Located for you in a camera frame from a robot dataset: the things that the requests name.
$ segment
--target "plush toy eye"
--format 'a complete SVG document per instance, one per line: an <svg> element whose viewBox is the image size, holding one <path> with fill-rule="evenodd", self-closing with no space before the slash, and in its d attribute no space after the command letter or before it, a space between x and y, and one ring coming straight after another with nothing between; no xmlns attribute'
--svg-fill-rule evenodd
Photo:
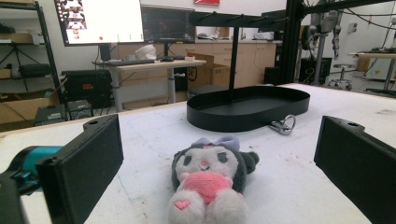
<svg viewBox="0 0 396 224"><path fill-rule="evenodd" d="M189 165L191 162L191 156L186 156L186 158L184 159L184 165L187 166Z"/></svg>
<svg viewBox="0 0 396 224"><path fill-rule="evenodd" d="M225 152L220 152L220 153L218 154L218 160L219 160L221 163L227 162L227 153L225 153Z"/></svg>

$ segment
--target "black oval tray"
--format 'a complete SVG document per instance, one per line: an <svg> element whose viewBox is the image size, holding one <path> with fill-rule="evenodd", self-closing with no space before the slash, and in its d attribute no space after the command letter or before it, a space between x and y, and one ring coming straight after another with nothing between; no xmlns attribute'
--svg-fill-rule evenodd
<svg viewBox="0 0 396 224"><path fill-rule="evenodd" d="M187 102L190 124L213 132L238 133L260 128L308 110L310 95L282 87L254 86L215 91Z"/></svg>

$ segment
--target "office chair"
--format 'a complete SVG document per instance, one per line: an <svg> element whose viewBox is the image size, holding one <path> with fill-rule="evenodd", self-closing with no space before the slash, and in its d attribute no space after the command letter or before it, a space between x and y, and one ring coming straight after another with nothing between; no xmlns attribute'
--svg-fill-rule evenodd
<svg viewBox="0 0 396 224"><path fill-rule="evenodd" d="M348 79L344 79L344 74L345 74L345 69L346 68L351 68L351 67L355 67L355 64L349 64L349 63L338 63L335 64L333 67L336 68L341 68L341 76L339 79L332 79L328 86L330 86L331 83L334 82L334 87L338 87L341 83L347 83L346 84L346 89L347 90L352 90L352 81L348 80Z"/></svg>

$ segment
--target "computer screen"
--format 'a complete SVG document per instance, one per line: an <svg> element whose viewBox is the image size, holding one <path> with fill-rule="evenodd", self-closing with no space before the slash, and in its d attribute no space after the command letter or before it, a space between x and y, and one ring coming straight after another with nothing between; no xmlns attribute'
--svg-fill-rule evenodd
<svg viewBox="0 0 396 224"><path fill-rule="evenodd" d="M65 46L143 42L140 0L54 0Z"/></svg>
<svg viewBox="0 0 396 224"><path fill-rule="evenodd" d="M189 22L190 8L142 5L146 43L195 43L195 26Z"/></svg>

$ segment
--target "stuffed animal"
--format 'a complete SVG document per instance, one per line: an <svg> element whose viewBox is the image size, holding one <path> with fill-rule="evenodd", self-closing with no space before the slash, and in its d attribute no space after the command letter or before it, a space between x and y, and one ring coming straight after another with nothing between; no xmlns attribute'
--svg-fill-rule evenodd
<svg viewBox="0 0 396 224"><path fill-rule="evenodd" d="M248 206L242 193L259 156L240 152L239 140L227 135L212 143L201 138L175 154L175 194L168 206L172 224L243 224Z"/></svg>

